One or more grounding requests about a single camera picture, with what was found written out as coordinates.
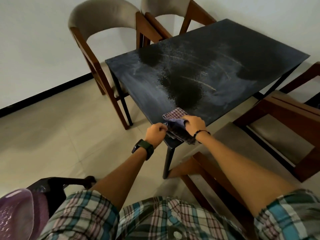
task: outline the smartwatch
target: smartwatch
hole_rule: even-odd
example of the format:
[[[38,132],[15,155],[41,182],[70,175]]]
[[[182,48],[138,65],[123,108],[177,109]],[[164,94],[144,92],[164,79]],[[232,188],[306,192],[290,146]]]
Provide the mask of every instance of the smartwatch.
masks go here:
[[[146,161],[147,161],[152,156],[152,154],[154,152],[153,145],[151,145],[147,141],[140,139],[137,142],[137,144],[134,146],[134,148],[132,149],[132,153],[134,153],[139,147],[146,149]]]

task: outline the checkered cloth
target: checkered cloth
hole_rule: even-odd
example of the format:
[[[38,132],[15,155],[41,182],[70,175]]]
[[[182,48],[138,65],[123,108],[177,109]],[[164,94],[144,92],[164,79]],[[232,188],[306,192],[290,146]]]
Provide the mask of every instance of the checkered cloth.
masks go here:
[[[163,115],[163,119],[166,121],[164,124],[168,127],[167,135],[173,139],[184,141],[189,145],[194,145],[196,140],[186,131],[186,120],[182,119],[185,115],[187,113],[181,108],[176,108]]]
[[[320,199],[309,190],[278,197],[254,220],[259,239],[320,239]],[[174,198],[155,197],[120,213],[97,191],[70,195],[38,240],[98,239],[244,240],[226,218]]]

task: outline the folded cloth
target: folded cloth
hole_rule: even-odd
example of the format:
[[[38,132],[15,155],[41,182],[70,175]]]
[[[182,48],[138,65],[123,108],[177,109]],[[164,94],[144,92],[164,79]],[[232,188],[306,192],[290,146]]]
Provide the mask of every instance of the folded cloth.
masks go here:
[[[165,125],[168,127],[167,135],[173,139],[184,141],[189,145],[194,145],[196,140],[186,131],[186,120],[182,119],[185,115],[187,113],[181,108],[176,108],[163,115],[163,119],[166,120]]]

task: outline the forearm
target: forearm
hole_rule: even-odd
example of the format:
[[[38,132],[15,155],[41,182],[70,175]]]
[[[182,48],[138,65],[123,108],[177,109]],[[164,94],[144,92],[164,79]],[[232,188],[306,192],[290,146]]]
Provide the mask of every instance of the forearm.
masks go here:
[[[97,190],[110,200],[118,210],[121,210],[146,158],[146,150],[141,147],[138,148],[118,168],[99,180],[91,190]]]
[[[232,151],[206,132],[199,133],[197,140],[209,149],[254,216],[278,196],[296,189],[277,174]]]

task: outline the person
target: person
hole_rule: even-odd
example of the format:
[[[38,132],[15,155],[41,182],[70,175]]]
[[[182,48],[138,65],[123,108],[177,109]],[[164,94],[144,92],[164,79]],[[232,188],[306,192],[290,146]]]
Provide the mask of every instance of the person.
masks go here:
[[[320,199],[232,151],[186,115],[186,130],[212,153],[255,217],[259,239],[320,239]],[[158,123],[117,169],[59,207],[39,239],[246,239],[225,217],[176,198],[153,197],[123,207],[144,161],[164,139]]]

